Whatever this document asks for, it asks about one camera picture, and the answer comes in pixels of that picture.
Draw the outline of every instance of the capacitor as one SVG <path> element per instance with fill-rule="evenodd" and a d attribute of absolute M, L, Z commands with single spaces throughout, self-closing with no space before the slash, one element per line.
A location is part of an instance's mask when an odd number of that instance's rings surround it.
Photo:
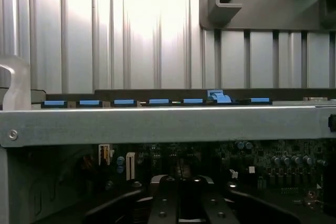
<path fill-rule="evenodd" d="M 327 166 L 327 165 L 328 165 L 328 162 L 327 162 L 327 161 L 324 161 L 324 160 L 322 160 L 322 159 L 317 160 L 317 163 L 318 163 L 319 165 L 321 165 L 321 166 Z"/>
<path fill-rule="evenodd" d="M 297 156 L 293 156 L 292 157 L 292 162 L 296 165 L 300 165 L 301 164 L 301 159 Z"/>
<path fill-rule="evenodd" d="M 313 164 L 313 159 L 309 156 L 304 156 L 303 157 L 303 161 L 307 164 L 307 165 L 312 165 Z"/>
<path fill-rule="evenodd" d="M 122 166 L 124 164 L 124 162 L 125 162 L 124 157 L 120 156 L 120 157 L 117 158 L 117 165 L 118 166 Z"/>
<path fill-rule="evenodd" d="M 236 145 L 237 145 L 238 149 L 240 149 L 240 150 L 244 149 L 244 143 L 243 142 L 237 142 Z"/>
<path fill-rule="evenodd" d="M 123 166 L 118 166 L 117 167 L 117 173 L 122 174 L 124 172 L 124 167 Z"/>
<path fill-rule="evenodd" d="M 281 163 L 281 159 L 279 159 L 278 157 L 274 156 L 272 157 L 272 162 L 276 165 L 280 165 Z"/>
<path fill-rule="evenodd" d="M 284 165 L 289 165 L 290 164 L 290 159 L 286 156 L 281 157 L 281 161 Z"/>
<path fill-rule="evenodd" d="M 252 145 L 252 143 L 250 143 L 250 142 L 247 142 L 247 143 L 245 144 L 245 148 L 247 148 L 248 150 L 252 149 L 252 147 L 253 147 L 253 145 Z"/>

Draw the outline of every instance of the metal frame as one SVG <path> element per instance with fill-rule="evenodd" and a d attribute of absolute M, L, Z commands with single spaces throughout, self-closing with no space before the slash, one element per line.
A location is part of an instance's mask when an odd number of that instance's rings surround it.
<path fill-rule="evenodd" d="M 181 101 L 187 98 L 207 99 L 209 89 L 117 89 L 95 90 L 94 94 L 47 94 L 46 100 L 80 101 L 100 100 L 114 101 L 132 99 L 148 101 L 150 99 L 169 99 Z M 336 89 L 223 89 L 233 99 L 269 98 L 272 101 L 302 101 L 307 98 L 336 99 Z"/>
<path fill-rule="evenodd" d="M 335 105 L 0 112 L 2 147 L 336 138 Z"/>
<path fill-rule="evenodd" d="M 9 224 L 8 158 L 5 149 L 0 147 L 0 223 Z"/>

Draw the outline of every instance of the gray plastic bracket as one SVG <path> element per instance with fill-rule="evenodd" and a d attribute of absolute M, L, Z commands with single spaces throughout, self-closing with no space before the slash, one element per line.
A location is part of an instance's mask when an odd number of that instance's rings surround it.
<path fill-rule="evenodd" d="M 200 25 L 207 30 L 334 30 L 323 5 L 332 0 L 199 0 Z"/>

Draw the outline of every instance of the blue plastic clip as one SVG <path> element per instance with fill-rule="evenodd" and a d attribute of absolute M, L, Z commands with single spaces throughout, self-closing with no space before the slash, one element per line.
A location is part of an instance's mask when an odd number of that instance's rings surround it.
<path fill-rule="evenodd" d="M 44 101 L 45 106 L 64 106 L 65 101 Z"/>
<path fill-rule="evenodd" d="M 228 95 L 224 95 L 223 90 L 208 90 L 208 99 L 215 100 L 217 103 L 232 103 Z"/>
<path fill-rule="evenodd" d="M 151 99 L 149 104 L 166 104 L 169 103 L 169 99 Z"/>
<path fill-rule="evenodd" d="M 203 99 L 183 99 L 183 103 L 203 103 Z"/>
<path fill-rule="evenodd" d="M 114 104 L 118 105 L 134 104 L 134 100 L 115 100 Z"/>
<path fill-rule="evenodd" d="M 269 98 L 251 98 L 251 102 L 270 102 Z"/>
<path fill-rule="evenodd" d="M 99 105 L 100 101 L 79 101 L 79 105 Z"/>

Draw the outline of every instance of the white connector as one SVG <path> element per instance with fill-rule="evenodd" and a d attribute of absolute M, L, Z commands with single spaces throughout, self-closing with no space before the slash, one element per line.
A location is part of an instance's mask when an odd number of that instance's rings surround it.
<path fill-rule="evenodd" d="M 238 172 L 232 169 L 230 169 L 229 171 L 231 172 L 231 178 L 238 179 Z"/>
<path fill-rule="evenodd" d="M 126 180 L 135 179 L 135 152 L 126 154 Z"/>

